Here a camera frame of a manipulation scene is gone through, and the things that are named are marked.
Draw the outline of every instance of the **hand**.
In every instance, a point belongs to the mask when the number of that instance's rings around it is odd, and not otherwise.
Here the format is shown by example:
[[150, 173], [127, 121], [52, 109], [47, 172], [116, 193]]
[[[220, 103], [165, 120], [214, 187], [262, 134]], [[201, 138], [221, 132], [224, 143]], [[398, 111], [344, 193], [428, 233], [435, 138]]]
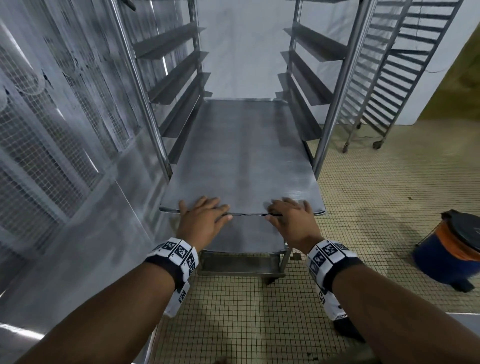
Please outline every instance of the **hand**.
[[188, 211], [185, 201], [181, 200], [177, 238], [186, 241], [198, 252], [210, 244], [220, 229], [233, 218], [232, 215], [222, 216], [230, 206], [216, 207], [219, 202], [218, 197], [207, 199], [206, 196], [202, 196], [195, 203], [193, 210]]
[[303, 201], [304, 206], [301, 206], [288, 197], [283, 197], [282, 200], [274, 200], [268, 207], [270, 214], [282, 216], [267, 215], [265, 218], [276, 227], [290, 247], [308, 254], [315, 244], [324, 240], [312, 207], [307, 201]]

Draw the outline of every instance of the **person's right hand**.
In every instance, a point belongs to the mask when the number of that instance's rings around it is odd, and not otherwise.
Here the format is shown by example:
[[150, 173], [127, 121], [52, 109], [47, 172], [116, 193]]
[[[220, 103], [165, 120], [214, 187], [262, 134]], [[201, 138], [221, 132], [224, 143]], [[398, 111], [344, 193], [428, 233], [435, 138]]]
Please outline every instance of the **person's right hand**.
[[324, 240], [312, 207], [307, 201], [303, 201], [302, 206], [288, 197], [283, 197], [282, 200], [274, 200], [268, 207], [270, 214], [282, 216], [267, 215], [265, 218], [277, 228], [290, 247], [308, 254], [315, 244]]

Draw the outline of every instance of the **bin lid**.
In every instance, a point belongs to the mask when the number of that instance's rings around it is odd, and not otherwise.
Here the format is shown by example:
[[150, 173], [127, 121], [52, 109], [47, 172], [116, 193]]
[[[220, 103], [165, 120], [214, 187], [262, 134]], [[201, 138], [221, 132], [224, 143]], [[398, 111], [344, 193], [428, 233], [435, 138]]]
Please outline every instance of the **bin lid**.
[[480, 252], [480, 217], [450, 210], [442, 214], [450, 231], [463, 243]]

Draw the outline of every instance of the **yellow tiled floor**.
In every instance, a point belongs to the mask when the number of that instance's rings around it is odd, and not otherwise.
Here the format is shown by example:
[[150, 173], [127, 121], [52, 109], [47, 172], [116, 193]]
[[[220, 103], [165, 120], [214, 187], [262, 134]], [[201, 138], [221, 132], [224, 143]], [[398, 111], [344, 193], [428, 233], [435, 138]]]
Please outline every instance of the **yellow tiled floor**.
[[[371, 135], [363, 127], [361, 136]], [[480, 215], [480, 121], [421, 121], [397, 126], [382, 149], [357, 140], [341, 153], [338, 129], [319, 185], [328, 215], [324, 236], [448, 312], [480, 313], [480, 289], [458, 293], [412, 265], [415, 243], [451, 208]], [[316, 148], [316, 142], [310, 147]], [[480, 277], [472, 279], [480, 286]], [[258, 278], [194, 277], [174, 319], [157, 331], [155, 363], [315, 363], [355, 341], [338, 336], [300, 261], [265, 286]]]

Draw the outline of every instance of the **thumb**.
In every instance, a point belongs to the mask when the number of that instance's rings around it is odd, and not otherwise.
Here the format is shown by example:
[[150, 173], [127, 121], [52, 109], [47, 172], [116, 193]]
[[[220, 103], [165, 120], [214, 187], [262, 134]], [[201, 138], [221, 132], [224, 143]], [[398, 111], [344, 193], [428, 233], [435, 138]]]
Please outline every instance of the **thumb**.
[[232, 219], [232, 215], [225, 215], [219, 218], [218, 221], [215, 223], [215, 235], [217, 235], [218, 232], [222, 229], [222, 227], [224, 227], [224, 225]]
[[265, 216], [265, 219], [267, 219], [268, 222], [270, 222], [278, 231], [280, 231], [280, 221], [278, 221], [275, 216], [267, 215]]

